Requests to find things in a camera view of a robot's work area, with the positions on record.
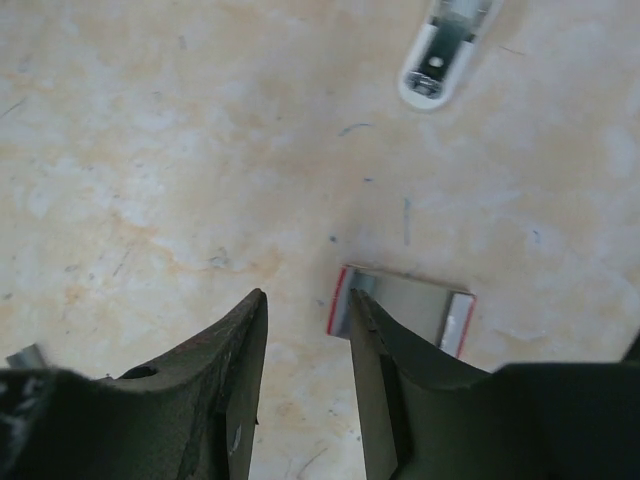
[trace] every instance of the floor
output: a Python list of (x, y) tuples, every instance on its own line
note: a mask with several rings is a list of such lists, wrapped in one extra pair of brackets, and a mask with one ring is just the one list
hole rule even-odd
[(463, 358), (616, 360), (640, 325), (636, 0), (507, 0), (445, 109), (424, 0), (2, 0), (0, 356), (117, 376), (253, 287), (251, 478), (364, 478), (339, 266), (478, 294)]

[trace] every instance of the metal terminal connector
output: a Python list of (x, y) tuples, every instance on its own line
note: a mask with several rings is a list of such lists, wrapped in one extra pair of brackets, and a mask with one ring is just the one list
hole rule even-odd
[(407, 87), (429, 99), (442, 95), (443, 84), (464, 42), (473, 43), (492, 0), (441, 0), (432, 25), (437, 30), (416, 67), (407, 73)]

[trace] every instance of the red edge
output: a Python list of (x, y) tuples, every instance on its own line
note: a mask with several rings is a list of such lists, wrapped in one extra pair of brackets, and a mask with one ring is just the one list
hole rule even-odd
[(467, 321), (464, 324), (464, 330), (462, 331), (462, 338), (460, 339), (460, 346), (458, 347), (458, 353), (456, 353), (456, 358), (460, 358), (460, 355), (462, 355), (462, 349), (464, 348), (464, 341), (467, 339), (467, 332), (469, 331), (469, 323), (471, 323), (471, 317), (473, 316), (473, 311), (476, 309), (477, 301), (478, 301), (478, 297), (473, 295), (473, 301), (471, 302), (471, 307), (469, 308), (469, 313), (467, 314)]
[(333, 322), (336, 316), (336, 307), (338, 306), (338, 298), (340, 298), (340, 291), (342, 290), (342, 284), (347, 276), (347, 267), (343, 266), (340, 270), (340, 276), (338, 277), (338, 284), (336, 285), (336, 291), (333, 294), (333, 300), (331, 301), (331, 312), (329, 313), (329, 324), (327, 325), (327, 335), (332, 335), (331, 329), (333, 328)]

